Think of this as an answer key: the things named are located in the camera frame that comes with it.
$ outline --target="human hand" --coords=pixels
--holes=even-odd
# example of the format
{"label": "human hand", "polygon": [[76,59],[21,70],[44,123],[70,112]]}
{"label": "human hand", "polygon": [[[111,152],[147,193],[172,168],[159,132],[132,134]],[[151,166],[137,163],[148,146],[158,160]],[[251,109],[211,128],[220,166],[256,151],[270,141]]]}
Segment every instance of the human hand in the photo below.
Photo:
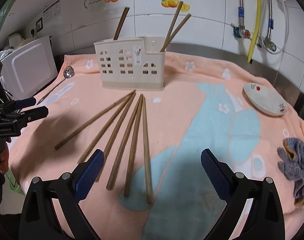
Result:
{"label": "human hand", "polygon": [[[11,137],[8,137],[6,139],[6,141],[8,143],[10,143],[11,142]],[[0,160],[1,160],[1,162],[0,162],[0,172],[2,174],[6,174],[7,171],[9,170],[9,148],[8,148],[7,143],[5,143],[4,151],[1,152],[1,154],[0,154]]]}

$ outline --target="yellow hose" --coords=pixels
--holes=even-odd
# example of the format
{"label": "yellow hose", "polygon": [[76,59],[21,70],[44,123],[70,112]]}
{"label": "yellow hose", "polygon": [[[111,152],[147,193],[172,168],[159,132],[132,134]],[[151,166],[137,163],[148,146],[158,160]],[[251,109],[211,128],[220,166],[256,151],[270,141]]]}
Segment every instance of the yellow hose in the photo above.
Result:
{"label": "yellow hose", "polygon": [[261,5],[262,5],[262,0],[257,0],[256,2],[256,20],[255,20],[255,29],[253,32],[253,37],[251,40],[251,45],[248,53],[248,58],[247,58],[247,63],[251,62],[252,55],[254,52],[254,47],[256,44],[256,40],[258,38],[259,30],[260,30],[260,24],[261,24]]}

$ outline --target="beige plastic basket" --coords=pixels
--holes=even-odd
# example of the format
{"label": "beige plastic basket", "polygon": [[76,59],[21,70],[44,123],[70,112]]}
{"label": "beige plastic basket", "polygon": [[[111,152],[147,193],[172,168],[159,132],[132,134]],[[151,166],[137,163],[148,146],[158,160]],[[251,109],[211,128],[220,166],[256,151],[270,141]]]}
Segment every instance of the beige plastic basket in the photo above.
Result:
{"label": "beige plastic basket", "polygon": [[163,90],[165,37],[132,37],[94,43],[104,88]]}

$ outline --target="white wall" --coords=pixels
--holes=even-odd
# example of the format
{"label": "white wall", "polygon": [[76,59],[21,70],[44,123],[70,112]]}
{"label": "white wall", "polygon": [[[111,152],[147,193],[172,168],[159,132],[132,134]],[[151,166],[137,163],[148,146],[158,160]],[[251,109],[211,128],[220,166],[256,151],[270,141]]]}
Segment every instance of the white wall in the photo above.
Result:
{"label": "white wall", "polygon": [[[45,26],[40,36],[52,36],[53,54],[92,46],[94,42],[112,38],[124,6],[129,6],[128,17],[120,37],[166,36],[175,8],[165,8],[161,0],[118,0],[117,2],[88,5],[89,0],[60,0],[61,16]],[[238,23],[239,0],[183,0],[190,5],[188,12],[181,12],[178,21],[191,13],[191,19],[174,38],[174,42],[194,43],[247,55],[250,40],[233,37],[231,23]],[[271,39],[281,48],[285,36],[285,8],[279,0],[273,0],[274,30]],[[304,12],[296,0],[286,0],[289,12],[290,34],[284,52],[271,55],[257,47],[253,59],[280,71],[304,92]],[[253,32],[255,27],[256,0],[244,0],[245,27]],[[266,12],[263,36],[266,35]],[[40,12],[24,30],[30,30]]]}

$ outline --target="plate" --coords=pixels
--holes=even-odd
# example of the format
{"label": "plate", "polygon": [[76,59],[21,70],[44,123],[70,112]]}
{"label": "plate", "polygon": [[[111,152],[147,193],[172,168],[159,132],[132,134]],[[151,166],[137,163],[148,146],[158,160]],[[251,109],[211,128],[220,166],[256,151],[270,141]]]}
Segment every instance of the plate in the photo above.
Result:
{"label": "plate", "polygon": [[247,83],[243,88],[250,102],[263,113],[281,116],[288,111],[286,102],[277,92],[257,83]]}

